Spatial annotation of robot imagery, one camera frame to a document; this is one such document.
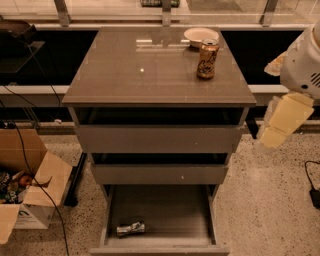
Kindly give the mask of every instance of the terrazzo floor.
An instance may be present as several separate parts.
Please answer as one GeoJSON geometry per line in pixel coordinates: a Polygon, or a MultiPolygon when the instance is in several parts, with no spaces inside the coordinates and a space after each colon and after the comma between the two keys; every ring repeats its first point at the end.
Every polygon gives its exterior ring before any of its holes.
{"type": "MultiPolygon", "coordinates": [[[[47,148],[76,165],[81,148],[73,135],[41,136],[47,148]]],[[[304,163],[320,161],[320,134],[294,134],[277,150],[259,152],[243,135],[228,175],[214,201],[217,244],[230,256],[319,256],[320,210],[313,207],[304,163]]],[[[314,184],[320,166],[309,164],[314,184]]],[[[90,255],[98,247],[106,203],[86,163],[76,207],[59,207],[70,255],[90,255]]],[[[66,255],[55,213],[48,230],[13,230],[1,256],[66,255]]]]}

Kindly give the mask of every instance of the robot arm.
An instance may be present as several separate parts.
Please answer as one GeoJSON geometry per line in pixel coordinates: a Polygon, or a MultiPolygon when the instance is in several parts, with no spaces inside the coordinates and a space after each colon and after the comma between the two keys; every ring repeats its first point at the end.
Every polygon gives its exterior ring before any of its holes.
{"type": "Polygon", "coordinates": [[[280,75],[281,84],[289,89],[269,103],[257,135],[264,147],[276,148],[311,116],[314,99],[320,98],[320,20],[269,63],[265,72],[280,75]]]}

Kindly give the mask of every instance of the open cardboard box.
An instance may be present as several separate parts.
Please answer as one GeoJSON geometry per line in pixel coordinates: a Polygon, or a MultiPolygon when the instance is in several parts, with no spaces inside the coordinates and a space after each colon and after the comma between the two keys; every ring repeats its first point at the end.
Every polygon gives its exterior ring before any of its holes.
{"type": "MultiPolygon", "coordinates": [[[[62,202],[72,166],[47,150],[37,132],[20,129],[25,155],[36,180],[58,206],[62,202]]],[[[28,172],[23,147],[16,129],[0,129],[0,168],[28,172]]],[[[13,228],[46,229],[49,227],[54,205],[40,187],[30,186],[21,204],[0,204],[0,244],[8,242],[13,228]]]]}

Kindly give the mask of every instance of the white bowl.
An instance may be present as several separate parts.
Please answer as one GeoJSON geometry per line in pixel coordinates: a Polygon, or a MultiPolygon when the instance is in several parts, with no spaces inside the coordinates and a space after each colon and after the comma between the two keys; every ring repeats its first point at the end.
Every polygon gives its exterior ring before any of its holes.
{"type": "Polygon", "coordinates": [[[203,39],[216,39],[219,41],[218,32],[209,28],[190,28],[184,32],[191,46],[199,48],[203,39]]]}

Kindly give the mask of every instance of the wire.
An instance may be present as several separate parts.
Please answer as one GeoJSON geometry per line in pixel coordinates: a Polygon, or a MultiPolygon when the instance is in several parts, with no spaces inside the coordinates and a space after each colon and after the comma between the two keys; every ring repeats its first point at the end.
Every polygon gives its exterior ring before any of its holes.
{"type": "Polygon", "coordinates": [[[309,180],[309,182],[310,182],[310,184],[311,184],[311,187],[312,187],[313,190],[316,190],[315,187],[313,186],[312,180],[311,180],[310,175],[309,175],[309,172],[308,172],[308,166],[307,166],[308,163],[313,163],[313,164],[318,164],[318,165],[320,165],[320,162],[306,161],[306,162],[304,163],[304,168],[305,168],[305,171],[306,171],[308,180],[309,180]]]}
{"type": "Polygon", "coordinates": [[[50,81],[49,81],[49,79],[48,79],[48,77],[47,77],[46,73],[44,72],[44,70],[43,70],[42,66],[40,65],[40,63],[39,63],[39,61],[38,61],[38,59],[37,59],[37,57],[35,56],[34,52],[32,51],[32,49],[31,49],[30,45],[28,45],[28,48],[29,48],[30,53],[32,54],[32,58],[33,58],[33,59],[35,60],[35,62],[37,63],[37,65],[38,65],[38,67],[39,67],[39,69],[40,69],[40,71],[41,71],[42,75],[45,77],[45,79],[47,79],[48,84],[50,85],[50,87],[51,87],[52,91],[54,92],[55,96],[57,97],[58,102],[59,102],[59,105],[58,105],[58,106],[59,106],[59,108],[60,108],[60,106],[61,106],[61,100],[60,100],[60,98],[59,98],[59,96],[58,96],[58,94],[57,94],[56,90],[53,88],[52,83],[50,83],[50,81]]]}
{"type": "Polygon", "coordinates": [[[50,201],[52,202],[52,204],[54,205],[54,208],[56,209],[59,217],[60,217],[60,220],[61,220],[61,223],[62,223],[62,230],[63,230],[63,237],[64,237],[64,241],[65,241],[65,247],[66,247],[66,253],[67,253],[67,256],[69,256],[69,246],[68,246],[68,240],[67,240],[67,235],[66,235],[66,230],[65,230],[65,224],[64,224],[64,221],[63,221],[63,218],[62,218],[62,215],[56,205],[56,203],[54,202],[54,200],[52,199],[52,197],[47,193],[47,191],[45,191],[42,187],[42,185],[40,185],[40,183],[37,181],[37,179],[35,178],[35,174],[32,172],[32,169],[28,163],[28,160],[27,160],[27,156],[26,156],[26,151],[25,151],[25,145],[24,145],[24,141],[23,141],[23,138],[22,138],[22,135],[20,133],[20,129],[19,127],[16,125],[15,121],[13,120],[13,118],[11,118],[6,106],[3,104],[2,100],[0,99],[0,104],[2,105],[2,107],[4,108],[4,110],[6,111],[6,114],[8,116],[9,119],[11,119],[12,123],[14,124],[15,126],[15,129],[17,130],[18,132],[18,135],[19,135],[19,138],[20,138],[20,141],[21,141],[21,145],[22,145],[22,152],[23,152],[23,158],[24,158],[24,161],[25,161],[25,164],[26,164],[26,167],[30,173],[30,175],[32,176],[32,178],[34,179],[34,181],[37,183],[37,186],[40,187],[40,189],[47,195],[47,197],[50,199],[50,201]]]}
{"type": "MultiPolygon", "coordinates": [[[[31,101],[27,100],[25,97],[23,97],[22,95],[15,93],[13,91],[11,91],[6,85],[2,85],[3,88],[5,88],[8,92],[12,93],[13,95],[20,97],[21,99],[23,99],[24,101],[26,101],[27,103],[29,103],[32,107],[38,109],[39,107],[36,106],[35,104],[33,104],[31,101]]],[[[57,117],[53,117],[52,115],[49,115],[48,113],[46,113],[46,115],[48,115],[48,117],[50,117],[53,121],[57,119],[57,117]]]]}

